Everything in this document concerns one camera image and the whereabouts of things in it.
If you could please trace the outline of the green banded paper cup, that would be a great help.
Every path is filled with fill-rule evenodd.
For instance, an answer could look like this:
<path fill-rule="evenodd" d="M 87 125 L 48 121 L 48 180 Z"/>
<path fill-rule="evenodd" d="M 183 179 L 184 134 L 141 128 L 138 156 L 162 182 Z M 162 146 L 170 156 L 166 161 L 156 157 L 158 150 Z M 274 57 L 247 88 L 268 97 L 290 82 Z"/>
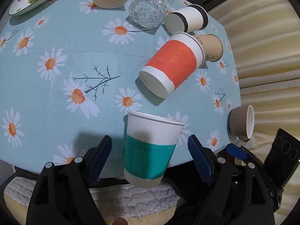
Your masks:
<path fill-rule="evenodd" d="M 128 111 L 124 177 L 134 186 L 160 184 L 184 123 L 161 116 Z"/>

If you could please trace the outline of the brown kraft paper cup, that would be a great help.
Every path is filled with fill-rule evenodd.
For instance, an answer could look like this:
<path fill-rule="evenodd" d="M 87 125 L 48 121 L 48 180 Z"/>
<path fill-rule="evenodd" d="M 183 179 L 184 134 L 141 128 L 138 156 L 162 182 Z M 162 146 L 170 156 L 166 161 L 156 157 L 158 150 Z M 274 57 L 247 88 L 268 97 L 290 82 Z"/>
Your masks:
<path fill-rule="evenodd" d="M 205 60 L 216 62 L 223 56 L 223 44 L 221 40 L 213 34 L 194 35 L 194 38 L 200 43 L 205 53 Z"/>

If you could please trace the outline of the orange banded paper cup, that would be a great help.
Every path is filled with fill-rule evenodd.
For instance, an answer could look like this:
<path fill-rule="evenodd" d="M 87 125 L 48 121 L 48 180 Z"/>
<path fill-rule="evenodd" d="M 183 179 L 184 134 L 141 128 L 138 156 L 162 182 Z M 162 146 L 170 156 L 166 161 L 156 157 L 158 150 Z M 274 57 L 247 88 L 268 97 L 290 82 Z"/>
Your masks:
<path fill-rule="evenodd" d="M 197 39 L 177 32 L 139 71 L 139 78 L 153 94 L 166 99 L 204 62 L 205 53 Z"/>

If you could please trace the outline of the black striped white paper cup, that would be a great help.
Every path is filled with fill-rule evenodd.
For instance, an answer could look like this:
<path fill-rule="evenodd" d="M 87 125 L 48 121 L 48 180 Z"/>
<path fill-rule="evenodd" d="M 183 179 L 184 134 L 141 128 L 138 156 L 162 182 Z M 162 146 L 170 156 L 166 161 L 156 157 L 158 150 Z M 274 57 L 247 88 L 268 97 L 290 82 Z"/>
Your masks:
<path fill-rule="evenodd" d="M 208 23 L 208 13 L 200 5 L 196 4 L 171 12 L 164 19 L 164 25 L 170 34 L 203 30 Z"/>

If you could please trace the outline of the brown ceramic mug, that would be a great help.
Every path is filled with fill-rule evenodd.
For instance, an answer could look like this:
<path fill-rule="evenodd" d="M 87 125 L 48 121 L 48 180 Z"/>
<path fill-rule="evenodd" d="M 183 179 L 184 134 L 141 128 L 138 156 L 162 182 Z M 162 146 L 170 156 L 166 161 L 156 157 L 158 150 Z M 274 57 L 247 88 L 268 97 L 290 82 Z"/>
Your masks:
<path fill-rule="evenodd" d="M 252 105 L 238 106 L 230 111 L 229 131 L 239 139 L 249 140 L 254 132 L 255 113 Z"/>

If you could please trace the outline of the white lace chair cushion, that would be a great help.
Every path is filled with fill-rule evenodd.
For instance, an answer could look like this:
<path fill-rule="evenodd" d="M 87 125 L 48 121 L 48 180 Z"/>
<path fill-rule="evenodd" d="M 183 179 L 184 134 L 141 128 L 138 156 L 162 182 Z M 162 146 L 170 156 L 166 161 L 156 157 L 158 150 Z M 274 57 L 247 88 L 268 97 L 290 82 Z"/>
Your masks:
<path fill-rule="evenodd" d="M 19 224 L 26 223 L 35 180 L 15 177 L 4 189 L 4 204 Z M 166 181 L 153 188 L 132 184 L 91 188 L 91 196 L 107 224 L 122 217 L 128 224 L 166 224 L 183 199 Z"/>

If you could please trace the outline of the daisy print blue tablecloth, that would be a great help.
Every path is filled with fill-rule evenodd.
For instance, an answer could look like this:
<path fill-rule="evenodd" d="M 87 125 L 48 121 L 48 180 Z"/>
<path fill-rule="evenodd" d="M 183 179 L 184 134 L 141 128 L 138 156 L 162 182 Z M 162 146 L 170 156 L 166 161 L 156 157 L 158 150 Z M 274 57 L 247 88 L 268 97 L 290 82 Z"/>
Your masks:
<path fill-rule="evenodd" d="M 1 160 L 38 173 L 66 164 L 112 137 L 101 177 L 120 177 L 128 111 L 182 121 L 171 166 L 191 160 L 187 138 L 218 152 L 232 139 L 231 108 L 241 103 L 236 65 L 224 27 L 213 18 L 203 34 L 224 45 L 167 99 L 152 94 L 139 70 L 169 39 L 163 26 L 146 31 L 128 7 L 98 8 L 92 0 L 49 0 L 1 29 Z"/>

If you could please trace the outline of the cream pleated curtain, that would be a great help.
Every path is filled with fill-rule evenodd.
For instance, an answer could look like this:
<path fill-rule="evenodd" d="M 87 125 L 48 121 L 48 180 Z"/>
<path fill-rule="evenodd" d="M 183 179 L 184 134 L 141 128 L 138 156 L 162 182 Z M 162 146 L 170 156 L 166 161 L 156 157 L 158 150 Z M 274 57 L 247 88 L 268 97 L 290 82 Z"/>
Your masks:
<path fill-rule="evenodd" d="M 299 137 L 299 16 L 289 0 L 226 0 L 209 14 L 227 32 L 241 103 L 255 111 L 246 147 L 265 160 L 278 129 Z"/>

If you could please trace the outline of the clear cut glass tumbler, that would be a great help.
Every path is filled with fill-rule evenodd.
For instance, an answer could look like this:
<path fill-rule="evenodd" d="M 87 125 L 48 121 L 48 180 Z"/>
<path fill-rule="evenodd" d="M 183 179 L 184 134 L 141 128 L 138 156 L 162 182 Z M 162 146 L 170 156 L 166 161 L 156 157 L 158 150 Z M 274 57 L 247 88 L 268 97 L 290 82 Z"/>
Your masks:
<path fill-rule="evenodd" d="M 130 19 L 145 29 L 156 29 L 164 20 L 171 0 L 134 0 Z"/>

